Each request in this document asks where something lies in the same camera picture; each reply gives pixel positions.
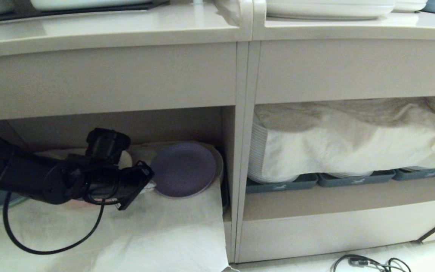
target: white cabinet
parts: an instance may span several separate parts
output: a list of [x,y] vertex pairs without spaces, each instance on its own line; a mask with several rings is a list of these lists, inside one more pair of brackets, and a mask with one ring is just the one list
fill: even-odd
[[266,17],[265,0],[172,0],[0,23],[0,133],[31,150],[85,146],[94,126],[133,143],[222,146],[230,262],[399,243],[434,227],[435,178],[245,194],[256,104],[413,96],[435,96],[426,12],[287,20]]

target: tray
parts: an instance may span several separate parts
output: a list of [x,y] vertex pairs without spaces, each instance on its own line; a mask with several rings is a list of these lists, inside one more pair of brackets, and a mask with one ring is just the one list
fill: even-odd
[[316,174],[302,174],[293,182],[279,182],[275,184],[259,184],[250,179],[246,182],[246,193],[266,193],[276,191],[303,190],[316,185]]
[[318,174],[318,176],[318,185],[322,187],[338,187],[359,184],[381,184],[383,182],[389,181],[393,176],[395,176],[395,170],[375,171],[369,177],[355,177],[346,179],[332,177],[325,173],[320,173]]
[[400,169],[396,169],[395,171],[397,172],[394,177],[396,181],[407,181],[409,179],[425,179],[435,177],[435,169],[417,172],[406,172]]

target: white shelf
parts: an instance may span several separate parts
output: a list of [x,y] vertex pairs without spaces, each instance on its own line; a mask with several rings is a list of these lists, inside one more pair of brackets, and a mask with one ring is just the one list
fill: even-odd
[[7,21],[0,23],[0,56],[83,48],[249,40],[250,30],[245,34],[247,30],[243,31],[243,23],[240,27],[236,22],[239,14],[231,16],[224,10],[213,3],[192,5],[173,1],[148,11],[96,12]]
[[435,14],[390,13],[376,20],[297,20],[266,17],[266,0],[254,1],[253,40],[435,40]]
[[352,212],[435,201],[435,178],[246,194],[244,221]]

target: white drawer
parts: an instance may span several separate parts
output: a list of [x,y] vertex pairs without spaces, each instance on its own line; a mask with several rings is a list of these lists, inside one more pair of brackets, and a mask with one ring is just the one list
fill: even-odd
[[435,201],[353,212],[244,221],[236,262],[403,243],[418,239],[433,227]]
[[256,104],[435,96],[435,41],[263,41]]
[[0,57],[0,119],[234,105],[236,43]]

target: black wire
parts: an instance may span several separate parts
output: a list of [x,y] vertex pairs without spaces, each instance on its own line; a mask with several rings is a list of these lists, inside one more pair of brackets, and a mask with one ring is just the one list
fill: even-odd
[[93,226],[93,229],[85,237],[83,237],[83,239],[81,239],[80,241],[78,241],[78,242],[76,242],[76,243],[74,243],[74,244],[72,244],[70,246],[67,246],[67,247],[64,247],[64,248],[61,248],[61,249],[51,250],[51,251],[39,251],[39,250],[34,250],[34,249],[31,249],[31,248],[28,248],[28,247],[24,246],[22,243],[20,243],[18,241],[18,239],[16,239],[16,237],[12,233],[11,227],[9,225],[9,220],[8,220],[8,207],[9,207],[10,198],[11,198],[11,192],[8,192],[7,195],[6,195],[5,204],[3,205],[3,222],[5,224],[5,231],[8,234],[9,238],[11,239],[11,241],[17,247],[19,247],[20,249],[22,249],[22,250],[24,250],[24,251],[26,251],[28,253],[32,253],[32,254],[36,254],[36,255],[50,255],[50,254],[60,253],[60,252],[63,252],[63,251],[67,251],[67,250],[69,250],[71,248],[74,248],[74,247],[78,246],[79,244],[83,243],[97,229],[97,227],[98,227],[98,225],[100,223],[100,219],[102,218],[102,215],[103,215],[103,209],[105,207],[105,205],[101,205],[101,207],[100,207],[100,213],[99,213],[98,218],[97,218],[97,222],[95,222],[95,225]]
[[397,259],[397,258],[391,258],[391,259],[388,261],[388,265],[384,265],[384,264],[381,264],[381,263],[377,262],[377,261],[374,260],[374,259],[371,259],[371,258],[368,258],[368,257],[362,256],[362,255],[356,255],[356,254],[346,254],[346,255],[343,255],[342,257],[340,257],[340,258],[335,262],[335,264],[333,265],[333,272],[336,272],[337,266],[338,266],[338,264],[339,264],[341,261],[343,261],[343,260],[345,260],[345,259],[348,259],[348,258],[360,258],[360,259],[363,259],[363,260],[368,260],[369,262],[371,262],[371,265],[376,265],[376,266],[381,266],[381,267],[383,267],[383,269],[385,270],[385,272],[392,272],[392,270],[390,270],[389,268],[394,268],[394,269],[401,270],[402,272],[407,272],[407,271],[403,270],[403,269],[400,268],[400,267],[391,266],[392,261],[393,261],[393,260],[397,260],[397,261],[402,262],[402,263],[407,267],[407,269],[409,270],[409,272],[411,272],[411,269],[409,268],[409,266],[408,266],[405,262],[403,262],[402,260]]
[[409,265],[407,265],[404,261],[402,261],[401,259],[397,259],[397,258],[390,258],[389,261],[387,262],[388,265],[392,264],[392,261],[397,260],[400,261],[401,263],[403,263],[407,269],[409,270],[409,272],[411,272]]
[[115,205],[115,204],[119,204],[120,200],[113,200],[113,201],[108,201],[108,202],[104,202],[104,201],[98,201],[95,200],[94,198],[92,198],[90,195],[85,195],[83,197],[83,201],[85,201],[86,203],[90,203],[90,204],[94,204],[94,205]]

